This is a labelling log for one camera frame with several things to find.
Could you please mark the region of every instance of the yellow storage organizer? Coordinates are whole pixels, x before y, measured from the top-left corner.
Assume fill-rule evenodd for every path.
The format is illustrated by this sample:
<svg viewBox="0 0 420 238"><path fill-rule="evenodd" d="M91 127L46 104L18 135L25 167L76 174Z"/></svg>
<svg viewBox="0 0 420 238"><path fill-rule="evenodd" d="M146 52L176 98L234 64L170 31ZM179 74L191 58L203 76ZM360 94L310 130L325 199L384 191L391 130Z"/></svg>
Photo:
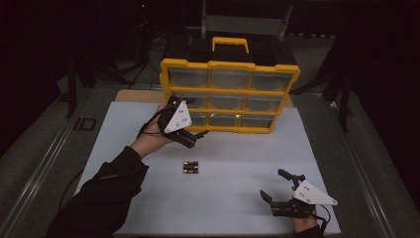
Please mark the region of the yellow storage organizer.
<svg viewBox="0 0 420 238"><path fill-rule="evenodd" d="M169 38L160 68L166 98L195 98L186 129L238 133L272 132L300 73L284 42L185 36Z"/></svg>

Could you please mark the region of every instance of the metal frame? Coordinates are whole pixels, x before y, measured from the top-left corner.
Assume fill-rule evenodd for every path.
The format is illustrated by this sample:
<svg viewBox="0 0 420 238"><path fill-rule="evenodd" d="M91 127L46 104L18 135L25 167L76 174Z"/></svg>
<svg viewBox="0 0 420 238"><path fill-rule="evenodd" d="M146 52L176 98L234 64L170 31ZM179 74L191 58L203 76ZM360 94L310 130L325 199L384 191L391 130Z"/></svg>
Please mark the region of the metal frame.
<svg viewBox="0 0 420 238"><path fill-rule="evenodd" d="M205 39L208 31L214 31L277 36L282 41L292 10L293 6L289 5L281 20L207 15L207 0L202 0L201 38Z"/></svg>

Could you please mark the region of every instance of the hand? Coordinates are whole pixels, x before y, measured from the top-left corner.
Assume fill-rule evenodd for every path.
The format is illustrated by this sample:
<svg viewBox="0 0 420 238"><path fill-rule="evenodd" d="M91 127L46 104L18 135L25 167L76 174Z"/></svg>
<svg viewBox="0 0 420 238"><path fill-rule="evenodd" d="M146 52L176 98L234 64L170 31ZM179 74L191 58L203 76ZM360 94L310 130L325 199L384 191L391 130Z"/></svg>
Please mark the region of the hand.
<svg viewBox="0 0 420 238"><path fill-rule="evenodd" d="M157 112L163 109L164 106L165 104L161 104L157 108ZM133 150L135 150L141 158L144 158L150 153L158 151L166 144L172 142L160 133L160 129L158 127L158 117L155 118L155 120L153 120L151 124L149 124L145 132L147 133L142 133L142 135L140 135L140 137L131 145L131 148L133 148Z"/></svg>
<svg viewBox="0 0 420 238"><path fill-rule="evenodd" d="M307 218L290 218L291 223L293 224L294 232L302 232L309 228L315 227L318 225L317 219L313 216L309 216Z"/></svg>

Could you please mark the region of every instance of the dark background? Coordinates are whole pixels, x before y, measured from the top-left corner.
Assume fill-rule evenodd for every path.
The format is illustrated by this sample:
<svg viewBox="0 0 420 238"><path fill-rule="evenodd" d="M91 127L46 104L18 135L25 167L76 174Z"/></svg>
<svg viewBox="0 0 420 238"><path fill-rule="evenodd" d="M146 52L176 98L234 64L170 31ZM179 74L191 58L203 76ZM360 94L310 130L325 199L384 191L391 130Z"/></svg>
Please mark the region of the dark background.
<svg viewBox="0 0 420 238"><path fill-rule="evenodd" d="M281 18L285 4L208 1L209 14ZM155 31L200 26L197 0L1 1L0 156L55 100L70 58L115 68L141 64ZM417 207L420 7L409 1L295 1L287 35L336 36L320 73L343 71L361 100ZM88 64L82 82L93 86Z"/></svg>

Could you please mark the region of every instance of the gray floor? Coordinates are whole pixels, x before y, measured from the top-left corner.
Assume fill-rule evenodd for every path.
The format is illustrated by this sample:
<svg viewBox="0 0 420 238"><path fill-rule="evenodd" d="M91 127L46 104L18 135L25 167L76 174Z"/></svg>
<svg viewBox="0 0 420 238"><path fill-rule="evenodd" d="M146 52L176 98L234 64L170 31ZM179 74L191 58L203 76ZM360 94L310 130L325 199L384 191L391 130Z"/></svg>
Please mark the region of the gray floor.
<svg viewBox="0 0 420 238"><path fill-rule="evenodd" d="M293 85L297 88L314 78L334 39L285 40L290 42L302 70ZM159 50L163 45L157 41L156 47ZM132 88L159 88L160 58L159 51L151 54L151 64L157 71L149 66ZM126 76L132 80L135 74ZM93 89L79 87L78 111L73 119L65 119L65 103L53 103L0 160L0 237L45 235L65 187L85 166L109 103L119 89L126 87L107 80L101 80ZM419 213L357 95L351 94L349 132L343 133L337 124L337 108L320 97L324 87L315 87L292 100L327 189L340 201L335 212L342 234L332 237L419 237ZM73 131L78 117L94 118L97 125L93 131ZM68 135L65 141L57 136L64 134ZM50 172L34 177L41 174L37 171L39 165ZM65 200L71 197L76 184L72 184ZM22 194L28 190L34 194L24 200Z"/></svg>

